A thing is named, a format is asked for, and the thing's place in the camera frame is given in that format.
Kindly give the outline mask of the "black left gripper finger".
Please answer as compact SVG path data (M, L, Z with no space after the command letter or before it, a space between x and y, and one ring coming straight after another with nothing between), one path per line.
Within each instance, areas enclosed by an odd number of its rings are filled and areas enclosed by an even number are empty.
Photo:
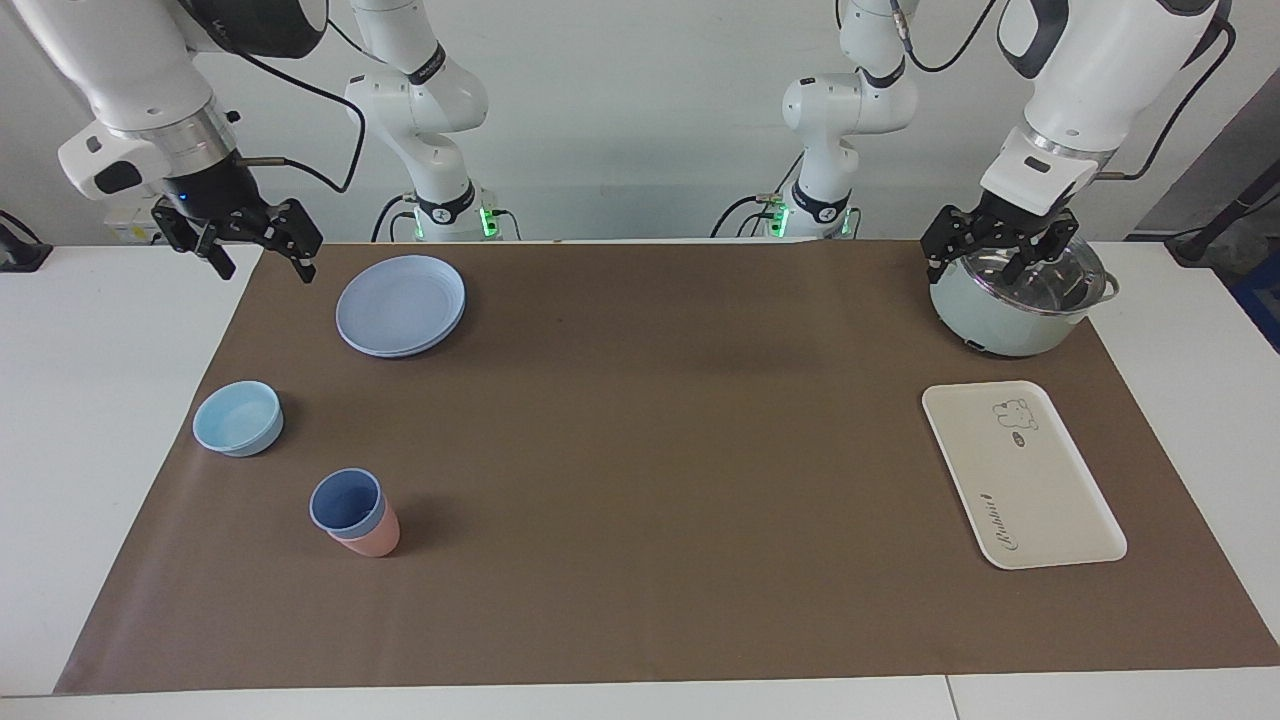
M1032 266L1056 261L1069 246L1078 227L1073 210L1064 209L1038 234L1028 236L1020 231L1015 233L1016 243L1002 269L1002 283L1012 287Z
M991 228L988 213L963 211L954 205L941 208L920 237L928 282L936 284L954 261L984 247Z

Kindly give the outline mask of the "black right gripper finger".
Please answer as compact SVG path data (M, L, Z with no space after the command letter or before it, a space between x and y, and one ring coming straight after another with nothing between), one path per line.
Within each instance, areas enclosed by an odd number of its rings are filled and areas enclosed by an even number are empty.
M323 233L298 199L246 206L244 231L251 242L285 258L305 284L314 281Z
M168 199L154 204L151 218L175 252L191 252L205 260L223 281L229 281L236 274L236 264L220 245L218 228L212 223L197 228L197 223L182 215Z

